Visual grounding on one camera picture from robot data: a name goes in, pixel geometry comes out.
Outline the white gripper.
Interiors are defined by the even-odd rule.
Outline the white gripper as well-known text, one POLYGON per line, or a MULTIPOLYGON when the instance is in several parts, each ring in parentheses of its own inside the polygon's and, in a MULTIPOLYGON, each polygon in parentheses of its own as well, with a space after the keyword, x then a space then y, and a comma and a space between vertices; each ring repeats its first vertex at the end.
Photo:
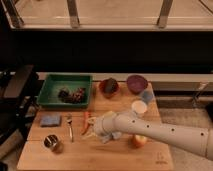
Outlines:
POLYGON ((115 131, 114 119, 117 117, 117 114, 113 111, 109 111, 99 117, 90 117, 86 121, 88 123, 94 123, 93 130, 94 132, 90 132, 84 135, 84 138, 97 137, 98 136, 106 136, 115 131))

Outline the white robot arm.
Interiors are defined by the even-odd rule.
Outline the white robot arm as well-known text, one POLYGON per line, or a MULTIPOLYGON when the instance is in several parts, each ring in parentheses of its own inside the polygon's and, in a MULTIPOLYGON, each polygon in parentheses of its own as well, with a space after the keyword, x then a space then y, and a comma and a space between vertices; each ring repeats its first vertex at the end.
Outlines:
POLYGON ((134 112, 109 111, 86 122, 100 138, 116 132, 142 135, 213 161, 213 129, 146 121, 134 112))

